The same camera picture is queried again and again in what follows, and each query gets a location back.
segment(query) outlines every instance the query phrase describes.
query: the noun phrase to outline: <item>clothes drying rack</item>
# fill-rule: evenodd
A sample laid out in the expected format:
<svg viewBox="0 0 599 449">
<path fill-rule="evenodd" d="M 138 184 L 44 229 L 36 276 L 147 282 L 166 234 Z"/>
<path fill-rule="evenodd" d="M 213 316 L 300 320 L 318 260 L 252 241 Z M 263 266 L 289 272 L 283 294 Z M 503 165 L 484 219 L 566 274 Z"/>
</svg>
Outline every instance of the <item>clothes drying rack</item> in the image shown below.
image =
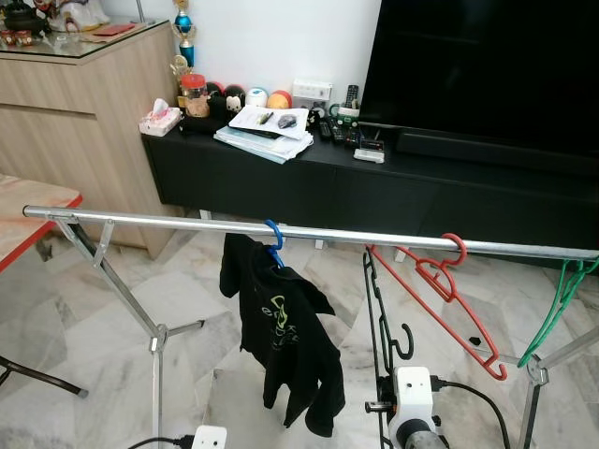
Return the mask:
<svg viewBox="0 0 599 449">
<path fill-rule="evenodd" d="M 94 269 L 104 278 L 116 296 L 123 302 L 139 325 L 150 337 L 150 352 L 153 355 L 153 435 L 162 436 L 162 382 L 163 352 L 168 338 L 182 334 L 188 330 L 199 329 L 204 322 L 199 320 L 183 326 L 168 328 L 164 324 L 155 323 L 141 307 L 129 288 L 112 269 L 105 259 L 110 245 L 112 231 L 116 225 L 149 226 L 188 231 L 233 232 L 252 236 L 273 237 L 274 231 L 265 224 L 242 222 L 226 222 L 198 220 L 191 218 L 158 217 L 130 213 L 112 213 L 94 210 L 78 210 L 63 208 L 45 208 L 25 206 L 23 215 L 44 218 L 56 222 L 81 254 L 91 262 Z M 96 247 L 81 227 L 81 223 L 104 225 L 100 241 Z M 343 231 L 280 225 L 279 230 L 284 237 L 298 239 L 320 239 L 342 241 L 356 244 L 380 246 L 405 246 L 410 248 L 458 251 L 458 245 L 450 239 L 434 239 L 426 237 L 399 236 L 392 234 L 375 234 L 370 232 Z M 511 243 L 493 243 L 486 241 L 464 241 L 469 253 L 498 254 L 519 257 L 537 257 L 548 259 L 570 259 L 593 261 L 599 257 L 599 251 L 551 246 L 519 245 Z M 563 346 L 552 355 L 541 359 L 534 356 L 527 365 L 529 376 L 528 394 L 520 429 L 518 449 L 530 447 L 533 435 L 534 418 L 541 386 L 548 384 L 548 370 L 579 354 L 581 351 L 599 341 L 599 326 Z M 510 356 L 500 356 L 507 363 L 517 362 Z"/>
</svg>

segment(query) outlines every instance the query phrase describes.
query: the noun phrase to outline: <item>tile floor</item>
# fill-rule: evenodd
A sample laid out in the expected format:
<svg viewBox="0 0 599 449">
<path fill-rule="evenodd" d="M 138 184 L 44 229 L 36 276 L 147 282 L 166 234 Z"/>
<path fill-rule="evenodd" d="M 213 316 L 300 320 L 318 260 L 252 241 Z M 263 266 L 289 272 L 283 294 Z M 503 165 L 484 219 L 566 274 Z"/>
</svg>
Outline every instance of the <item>tile floor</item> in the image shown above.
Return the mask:
<svg viewBox="0 0 599 449">
<path fill-rule="evenodd" d="M 347 405 L 335 419 L 333 438 L 322 439 L 307 431 L 302 419 L 290 429 L 282 426 L 285 391 L 272 410 L 262 407 L 263 370 L 239 351 L 238 299 L 227 299 L 218 289 L 223 238 L 177 232 L 155 261 L 141 250 L 110 248 L 109 261 L 154 320 L 168 325 L 207 320 L 202 329 L 168 341 L 165 434 L 193 433 L 204 423 L 227 427 L 231 449 L 378 448 L 376 417 L 364 412 L 364 401 L 375 399 L 375 389 L 362 248 L 330 244 L 318 251 L 312 240 L 288 239 L 282 251 L 285 262 L 314 282 L 337 312 L 323 323 L 342 353 Z M 148 339 L 76 250 L 63 239 L 51 242 L 54 258 L 48 262 L 29 251 L 0 275 L 0 354 L 64 377 L 90 395 L 76 398 L 12 375 L 0 387 L 0 448 L 125 449 L 151 436 Z M 384 253 L 391 259 L 390 250 Z M 394 267 L 462 335 L 473 334 L 462 316 L 412 275 L 409 262 Z M 393 332 L 401 340 L 400 325 L 407 323 L 414 333 L 416 352 L 408 363 L 491 396 L 515 445 L 526 375 L 508 367 L 507 381 L 492 380 L 380 266 L 378 271 Z M 471 256 L 455 277 L 500 351 L 520 355 L 548 311 L 557 274 Z M 539 354 L 597 325 L 599 282 L 594 277 L 584 282 Z M 535 447 L 598 446 L 599 344 L 552 370 L 550 380 L 540 398 Z M 486 403 L 451 388 L 434 400 L 452 448 L 502 447 Z"/>
</svg>

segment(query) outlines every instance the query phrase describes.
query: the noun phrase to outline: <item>blue hanger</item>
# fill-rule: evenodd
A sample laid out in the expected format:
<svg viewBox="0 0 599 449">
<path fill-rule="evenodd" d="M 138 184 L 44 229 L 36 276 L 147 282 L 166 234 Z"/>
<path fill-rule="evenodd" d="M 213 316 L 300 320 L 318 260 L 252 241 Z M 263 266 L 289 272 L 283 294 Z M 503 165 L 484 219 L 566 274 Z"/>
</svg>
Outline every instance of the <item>blue hanger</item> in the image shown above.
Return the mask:
<svg viewBox="0 0 599 449">
<path fill-rule="evenodd" d="M 272 256 L 272 258 L 279 266 L 279 268 L 284 268 L 285 264 L 283 263 L 281 257 L 279 257 L 279 254 L 277 253 L 277 251 L 283 248 L 283 234 L 281 234 L 279 227 L 273 220 L 267 220 L 266 222 L 264 222 L 264 224 L 270 227 L 274 231 L 274 235 L 277 236 L 277 244 L 267 247 L 266 251 L 269 252 L 269 254 Z"/>
</svg>

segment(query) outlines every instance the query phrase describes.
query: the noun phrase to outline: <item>black chair leg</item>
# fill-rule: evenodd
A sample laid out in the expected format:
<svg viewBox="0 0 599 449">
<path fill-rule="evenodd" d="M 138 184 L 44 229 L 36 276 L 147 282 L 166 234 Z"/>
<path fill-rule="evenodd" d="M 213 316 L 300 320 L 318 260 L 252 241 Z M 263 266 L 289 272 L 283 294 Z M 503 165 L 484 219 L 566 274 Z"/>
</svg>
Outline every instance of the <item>black chair leg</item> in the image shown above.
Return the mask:
<svg viewBox="0 0 599 449">
<path fill-rule="evenodd" d="M 11 362 L 7 358 L 3 358 L 0 356 L 0 366 L 7 369 L 6 372 L 0 376 L 0 385 L 7 379 L 8 375 L 14 371 L 22 374 L 23 376 L 31 377 L 32 379 L 37 379 L 41 382 L 45 382 L 47 384 L 52 384 L 54 386 L 58 386 L 69 393 L 79 396 L 80 398 L 85 398 L 88 395 L 88 391 L 83 388 L 79 388 L 69 382 L 65 382 L 62 379 L 58 379 L 57 377 L 49 376 L 48 374 L 44 374 L 43 372 L 35 371 L 34 369 L 30 369 L 24 367 L 23 365 L 19 365 L 18 363 Z"/>
<path fill-rule="evenodd" d="M 4 371 L 2 373 L 2 375 L 0 376 L 0 385 L 2 385 L 4 383 L 4 381 L 6 379 L 8 379 L 8 375 L 10 374 L 10 369 L 7 369 L 6 371 Z"/>
</svg>

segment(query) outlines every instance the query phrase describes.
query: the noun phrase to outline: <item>black sideboard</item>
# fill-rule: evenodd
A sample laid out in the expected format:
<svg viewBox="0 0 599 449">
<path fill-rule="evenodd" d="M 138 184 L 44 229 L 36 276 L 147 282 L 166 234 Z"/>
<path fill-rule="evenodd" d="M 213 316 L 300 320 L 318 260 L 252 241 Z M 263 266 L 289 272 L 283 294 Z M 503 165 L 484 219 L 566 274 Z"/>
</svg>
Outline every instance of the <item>black sideboard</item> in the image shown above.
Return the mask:
<svg viewBox="0 0 599 449">
<path fill-rule="evenodd" d="M 319 136 L 282 166 L 176 128 L 142 138 L 165 204 L 289 225 L 599 249 L 592 177 L 392 151 L 376 165 Z"/>
</svg>

